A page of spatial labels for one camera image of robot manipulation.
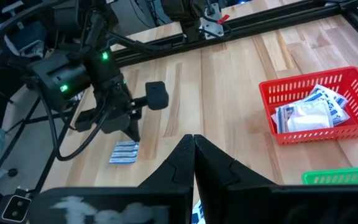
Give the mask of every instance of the wooden table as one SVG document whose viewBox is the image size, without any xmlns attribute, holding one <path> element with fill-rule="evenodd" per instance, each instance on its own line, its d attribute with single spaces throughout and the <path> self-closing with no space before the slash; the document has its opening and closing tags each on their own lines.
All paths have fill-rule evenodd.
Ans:
<svg viewBox="0 0 358 224">
<path fill-rule="evenodd" d="M 223 14 L 233 19 L 288 3 L 253 0 L 225 8 Z M 130 38 L 150 41 L 177 33 L 180 26 L 174 23 Z M 277 145 L 258 89 L 266 80 L 348 65 L 358 66 L 358 33 L 341 16 L 334 16 L 122 68 L 135 97 L 145 95 L 145 82 L 156 80 L 165 82 L 170 95 L 168 108 L 143 110 L 138 161 L 129 166 L 109 165 L 114 146 L 127 137 L 99 132 L 78 157 L 54 162 L 43 190 L 137 186 L 188 133 L 204 135 L 278 184 L 300 184 L 302 173 L 308 170 L 356 167 L 358 139 Z M 77 115 L 95 106 L 92 91 L 85 93 Z M 89 133 L 68 131 L 61 146 L 63 155 L 73 152 Z"/>
</svg>

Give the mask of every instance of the robotic arm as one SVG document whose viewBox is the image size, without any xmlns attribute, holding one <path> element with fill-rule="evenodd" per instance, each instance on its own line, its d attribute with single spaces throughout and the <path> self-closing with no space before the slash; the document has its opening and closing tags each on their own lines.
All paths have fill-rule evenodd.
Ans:
<svg viewBox="0 0 358 224">
<path fill-rule="evenodd" d="M 50 1 L 22 11 L 1 27 L 0 37 L 2 38 L 18 21 L 62 2 Z M 77 156 L 100 129 L 104 133 L 121 130 L 132 140 L 140 141 L 137 121 L 142 117 L 142 107 L 149 106 L 152 110 L 161 110 L 168 106 L 168 94 L 163 82 L 146 83 L 146 96 L 135 99 L 132 97 L 124 76 L 109 50 L 111 43 L 116 42 L 117 35 L 108 32 L 107 8 L 108 5 L 97 6 L 86 12 L 79 51 L 56 50 L 48 58 L 28 65 L 24 59 L 15 58 L 21 62 L 27 72 L 26 78 L 32 82 L 44 103 L 49 117 L 53 145 L 57 151 L 57 159 L 60 161 L 67 161 Z M 132 47 L 131 42 L 125 43 L 128 47 Z M 144 52 L 154 50 L 152 47 L 142 48 L 140 44 L 135 45 L 134 48 Z M 62 113 L 66 100 L 90 85 L 94 88 L 96 108 L 81 112 L 73 129 L 85 131 L 90 129 L 93 123 L 97 125 L 73 154 L 63 157 L 58 149 L 51 109 Z"/>
<path fill-rule="evenodd" d="M 2 39 L 6 32 L 21 20 L 49 7 L 59 8 L 59 5 L 65 2 L 67 0 L 43 2 L 18 13 L 0 28 L 0 38 Z M 214 4 L 208 4 L 210 7 L 205 13 L 203 12 L 203 0 L 163 0 L 162 5 L 172 20 L 180 22 L 185 42 L 196 42 L 203 39 L 203 31 L 210 33 L 201 28 L 203 26 L 200 18 L 216 23 L 223 31 L 222 25 L 212 19 L 213 15 L 218 15 L 217 19 L 220 18 L 219 8 L 214 10 Z M 79 50 L 55 49 L 48 58 L 31 63 L 27 58 L 13 55 L 11 61 L 14 62 L 14 65 L 13 63 L 9 64 L 25 71 L 26 80 L 31 82 L 40 95 L 49 118 L 53 147 L 57 159 L 60 161 L 70 160 L 81 153 L 99 130 L 104 133 L 121 130 L 133 141 L 139 142 L 138 120 L 142 117 L 142 107 L 148 106 L 152 110 L 161 110 L 168 106 L 168 93 L 163 82 L 146 83 L 146 95 L 141 98 L 133 98 L 109 48 L 112 44 L 122 44 L 141 54 L 152 54 L 157 51 L 170 50 L 172 45 L 146 45 L 108 31 L 111 8 L 105 1 L 97 1 L 95 5 L 83 10 L 83 13 L 84 15 L 75 18 L 80 22 L 71 22 L 76 25 L 83 24 L 80 44 L 76 46 L 76 49 Z M 66 109 L 67 101 L 70 98 L 90 85 L 94 88 L 96 108 L 82 111 L 73 128 L 63 117 L 62 111 Z M 59 112 L 65 124 L 77 131 L 89 130 L 93 123 L 97 124 L 84 143 L 69 156 L 63 157 L 58 149 L 51 110 Z"/>
</svg>

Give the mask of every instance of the red basket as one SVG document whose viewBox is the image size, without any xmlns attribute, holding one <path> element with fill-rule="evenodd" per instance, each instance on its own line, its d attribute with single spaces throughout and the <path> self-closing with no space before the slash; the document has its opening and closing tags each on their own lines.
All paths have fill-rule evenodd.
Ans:
<svg viewBox="0 0 358 224">
<path fill-rule="evenodd" d="M 277 134 L 276 124 L 270 117 L 275 113 L 275 108 L 308 96 L 316 84 L 345 96 L 349 100 L 345 111 L 351 118 L 334 128 Z M 259 84 L 259 90 L 264 102 L 268 125 L 279 144 L 358 138 L 357 67 L 345 67 L 262 82 Z"/>
</svg>

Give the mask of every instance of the white packet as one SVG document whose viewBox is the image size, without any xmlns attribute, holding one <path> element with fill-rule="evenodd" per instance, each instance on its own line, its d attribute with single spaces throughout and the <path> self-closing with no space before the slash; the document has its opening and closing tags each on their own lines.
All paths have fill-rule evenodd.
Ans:
<svg viewBox="0 0 358 224">
<path fill-rule="evenodd" d="M 309 101 L 293 105 L 287 126 L 290 133 L 334 127 L 327 101 Z"/>
<path fill-rule="evenodd" d="M 293 107 L 298 103 L 306 103 L 311 101 L 326 101 L 328 104 L 328 108 L 331 115 L 331 120 L 333 121 L 334 125 L 340 124 L 345 122 L 349 119 L 348 116 L 345 115 L 344 110 L 334 101 L 329 95 L 325 94 L 321 90 L 315 91 L 312 95 L 307 96 L 302 100 L 298 100 L 296 102 L 279 106 L 276 108 L 276 125 L 277 125 L 277 133 L 287 133 L 288 132 L 288 125 L 287 121 L 293 112 Z"/>
<path fill-rule="evenodd" d="M 348 100 L 345 98 L 345 96 L 342 96 L 341 94 L 339 94 L 333 90 L 330 90 L 329 88 L 322 86 L 320 84 L 316 84 L 310 94 L 312 95 L 313 93 L 316 93 L 318 90 L 323 91 L 328 96 L 330 96 L 332 99 L 334 99 L 336 101 L 336 103 L 338 103 L 338 105 L 342 109 L 345 108 L 345 106 L 348 102 Z"/>
</svg>

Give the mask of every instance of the plastic bag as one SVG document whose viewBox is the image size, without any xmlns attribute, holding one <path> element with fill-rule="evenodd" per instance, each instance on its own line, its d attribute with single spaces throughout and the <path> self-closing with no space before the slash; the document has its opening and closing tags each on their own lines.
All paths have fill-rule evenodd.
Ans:
<svg viewBox="0 0 358 224">
<path fill-rule="evenodd" d="M 327 101 L 297 103 L 288 118 L 288 132 L 333 128 Z"/>
<path fill-rule="evenodd" d="M 322 92 L 326 93 L 328 96 L 330 96 L 332 99 L 334 99 L 336 101 L 336 103 L 338 103 L 338 105 L 343 109 L 345 108 L 348 100 L 342 96 L 341 94 L 333 91 L 333 90 L 330 90 L 329 88 L 325 87 L 325 86 L 322 86 L 322 85 L 319 85 L 319 84 L 316 84 L 313 88 L 313 90 L 311 91 L 311 95 L 313 93 L 316 93 L 318 90 L 321 90 Z"/>
</svg>

